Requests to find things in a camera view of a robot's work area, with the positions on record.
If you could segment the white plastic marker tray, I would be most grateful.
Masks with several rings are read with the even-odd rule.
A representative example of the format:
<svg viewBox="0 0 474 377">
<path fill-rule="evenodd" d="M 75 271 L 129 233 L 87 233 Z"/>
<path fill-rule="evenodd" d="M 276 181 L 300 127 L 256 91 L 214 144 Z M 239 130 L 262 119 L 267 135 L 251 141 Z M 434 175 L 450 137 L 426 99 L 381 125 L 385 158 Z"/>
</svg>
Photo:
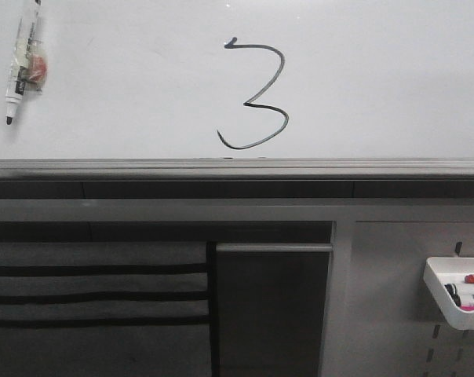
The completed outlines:
<svg viewBox="0 0 474 377">
<path fill-rule="evenodd" d="M 424 282 L 451 327 L 474 331 L 474 312 L 460 310 L 445 288 L 446 284 L 465 284 L 469 274 L 474 274 L 474 258 L 431 257 L 425 264 Z"/>
</svg>

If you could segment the grey fabric pocket organizer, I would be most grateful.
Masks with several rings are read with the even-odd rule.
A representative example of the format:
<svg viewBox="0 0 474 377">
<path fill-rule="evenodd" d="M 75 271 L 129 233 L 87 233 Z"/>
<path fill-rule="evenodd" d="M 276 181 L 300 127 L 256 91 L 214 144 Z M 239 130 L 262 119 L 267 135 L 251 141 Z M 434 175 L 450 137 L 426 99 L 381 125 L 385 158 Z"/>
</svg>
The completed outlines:
<svg viewBox="0 0 474 377">
<path fill-rule="evenodd" d="M 204 243 L 0 243 L 0 376 L 217 376 Z"/>
</svg>

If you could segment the grey pegboard panel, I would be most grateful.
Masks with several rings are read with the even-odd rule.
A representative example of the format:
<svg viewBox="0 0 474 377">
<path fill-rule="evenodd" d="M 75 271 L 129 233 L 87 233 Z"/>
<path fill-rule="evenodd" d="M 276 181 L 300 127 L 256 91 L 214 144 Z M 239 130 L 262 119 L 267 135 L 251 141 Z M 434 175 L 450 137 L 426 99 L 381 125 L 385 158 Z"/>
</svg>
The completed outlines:
<svg viewBox="0 0 474 377">
<path fill-rule="evenodd" d="M 474 331 L 443 318 L 423 281 L 427 258 L 474 257 L 474 223 L 355 227 L 339 376 L 474 376 Z"/>
</svg>

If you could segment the black capped white marker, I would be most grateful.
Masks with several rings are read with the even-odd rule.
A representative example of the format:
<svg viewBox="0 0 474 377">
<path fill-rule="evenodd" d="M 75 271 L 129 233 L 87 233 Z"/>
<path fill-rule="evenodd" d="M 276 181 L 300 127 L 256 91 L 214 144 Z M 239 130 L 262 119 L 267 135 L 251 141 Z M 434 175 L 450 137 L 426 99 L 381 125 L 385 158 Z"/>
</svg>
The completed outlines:
<svg viewBox="0 0 474 377">
<path fill-rule="evenodd" d="M 445 288 L 457 306 L 469 306 L 474 304 L 474 285 L 446 284 Z"/>
</svg>

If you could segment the white whiteboard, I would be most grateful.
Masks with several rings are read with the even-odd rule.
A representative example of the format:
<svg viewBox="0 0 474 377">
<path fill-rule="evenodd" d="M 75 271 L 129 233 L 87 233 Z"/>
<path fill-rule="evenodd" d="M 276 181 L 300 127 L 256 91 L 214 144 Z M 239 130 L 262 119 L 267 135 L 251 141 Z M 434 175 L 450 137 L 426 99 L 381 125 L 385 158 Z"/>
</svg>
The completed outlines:
<svg viewBox="0 0 474 377">
<path fill-rule="evenodd" d="M 0 159 L 473 158 L 474 1 L 44 1 Z"/>
</svg>

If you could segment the white taped whiteboard marker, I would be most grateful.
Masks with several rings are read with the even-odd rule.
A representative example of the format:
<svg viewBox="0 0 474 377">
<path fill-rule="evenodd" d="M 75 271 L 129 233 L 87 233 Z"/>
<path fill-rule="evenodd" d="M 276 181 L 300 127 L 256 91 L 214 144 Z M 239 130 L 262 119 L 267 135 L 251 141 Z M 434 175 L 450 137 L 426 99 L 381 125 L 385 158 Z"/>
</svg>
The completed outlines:
<svg viewBox="0 0 474 377">
<path fill-rule="evenodd" d="M 46 62 L 37 51 L 39 40 L 36 38 L 41 5 L 41 1 L 24 1 L 23 4 L 5 95 L 7 125 L 16 118 L 26 88 L 35 86 L 40 90 L 46 77 Z"/>
</svg>

